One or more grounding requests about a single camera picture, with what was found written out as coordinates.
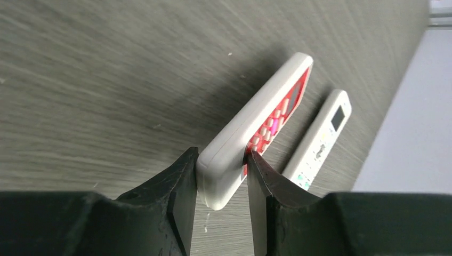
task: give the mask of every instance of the gray table surface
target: gray table surface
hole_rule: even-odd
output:
[[[427,1],[0,0],[0,186],[139,185],[203,149],[292,53],[302,103],[264,157],[281,170],[322,101],[353,115],[311,192],[350,190],[427,25]],[[246,183],[198,204],[192,255],[252,255]]]

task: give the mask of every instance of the remote control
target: remote control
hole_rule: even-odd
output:
[[[334,90],[309,127],[282,175],[308,190],[351,113],[352,107],[347,93],[343,90]]]
[[[293,55],[201,152],[196,163],[198,192],[222,209],[247,176],[245,156],[262,154],[300,104],[312,58]]]

